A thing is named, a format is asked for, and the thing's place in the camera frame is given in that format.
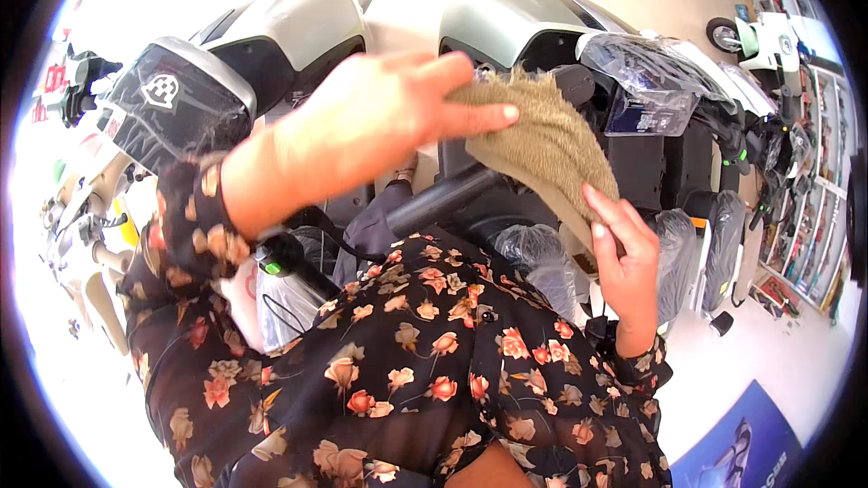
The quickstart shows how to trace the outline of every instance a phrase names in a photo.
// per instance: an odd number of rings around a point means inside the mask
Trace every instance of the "finger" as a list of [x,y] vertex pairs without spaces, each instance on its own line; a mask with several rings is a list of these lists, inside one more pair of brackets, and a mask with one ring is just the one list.
[[633,220],[627,216],[627,213],[624,212],[624,209],[587,183],[584,184],[582,193],[585,195],[585,200],[591,209],[600,215],[603,222],[608,224],[612,233],[617,235],[618,239],[624,244],[624,250],[627,254],[638,255],[642,253],[642,249],[646,243],[645,235],[639,232],[639,229]]
[[464,53],[446,53],[420,66],[416,76],[430,91],[446,96],[473,80],[473,63]]
[[400,52],[389,53],[380,57],[383,66],[396,70],[418,68],[437,60],[437,55],[431,52]]
[[639,215],[639,212],[637,212],[636,209],[633,207],[632,203],[628,202],[624,198],[622,198],[618,203],[621,204],[624,213],[626,213],[627,216],[630,217],[630,220],[633,221],[633,223],[636,225],[636,228],[639,229],[639,232],[645,234],[645,237],[649,239],[657,238],[657,234],[653,230],[651,230],[651,228],[647,225],[647,222],[645,222],[645,219],[643,219],[642,216]]
[[440,137],[467,137],[499,131],[518,120],[518,108],[511,103],[465,105],[445,103],[439,121]]
[[602,282],[617,282],[624,277],[621,261],[618,260],[618,251],[614,245],[614,237],[611,231],[599,222],[591,226],[594,237],[594,256],[597,259],[597,267],[600,269]]

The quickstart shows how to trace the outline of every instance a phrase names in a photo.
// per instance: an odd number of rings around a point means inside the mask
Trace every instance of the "woman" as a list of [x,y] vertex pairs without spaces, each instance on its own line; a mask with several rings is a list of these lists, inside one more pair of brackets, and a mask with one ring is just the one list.
[[509,104],[443,102],[471,79],[461,54],[356,56],[221,162],[160,175],[158,215],[121,292],[146,413],[182,483],[671,483],[652,434],[665,355],[657,238],[626,202],[585,190],[608,224],[594,226],[594,251],[621,319],[615,365],[505,260],[439,229],[396,242],[386,264],[267,356],[246,346],[209,286],[299,208],[420,145],[514,123]]

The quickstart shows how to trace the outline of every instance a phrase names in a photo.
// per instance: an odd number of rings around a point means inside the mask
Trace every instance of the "sticker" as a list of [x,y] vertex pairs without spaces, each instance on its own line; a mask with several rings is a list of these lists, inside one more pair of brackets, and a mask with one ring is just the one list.
[[178,94],[179,87],[178,80],[172,74],[157,74],[142,87],[142,94],[148,103],[172,109],[172,100]]
[[106,128],[104,132],[106,135],[112,139],[117,134],[118,129],[123,125],[124,120],[127,118],[127,113],[121,108],[114,108],[114,112],[111,113],[111,117],[108,118],[108,123],[106,123]]

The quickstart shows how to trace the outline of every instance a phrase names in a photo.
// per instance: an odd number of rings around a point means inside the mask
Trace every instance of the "scooter wheel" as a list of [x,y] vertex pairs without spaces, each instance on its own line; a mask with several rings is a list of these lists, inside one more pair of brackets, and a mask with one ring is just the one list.
[[724,335],[726,335],[726,332],[728,332],[729,329],[732,328],[733,321],[734,319],[732,319],[732,315],[729,314],[728,311],[724,311],[714,317],[712,321],[708,323],[708,325],[718,334],[719,337],[723,337]]
[[735,21],[725,17],[711,19],[706,25],[706,36],[711,45],[724,53],[741,51],[741,46],[726,42],[723,38],[739,39],[739,29]]

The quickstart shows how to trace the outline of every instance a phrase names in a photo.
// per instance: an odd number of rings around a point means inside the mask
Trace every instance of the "sleeve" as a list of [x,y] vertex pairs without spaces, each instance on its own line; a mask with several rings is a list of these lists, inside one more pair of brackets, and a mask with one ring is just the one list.
[[627,400],[640,412],[642,435],[654,440],[660,428],[660,404],[654,395],[672,378],[672,368],[666,362],[666,342],[657,335],[644,354],[635,358],[618,357],[612,363]]
[[250,249],[226,215],[219,164],[164,170],[157,201],[117,292],[151,428],[182,484],[211,485],[263,431],[263,359],[210,287],[233,276]]

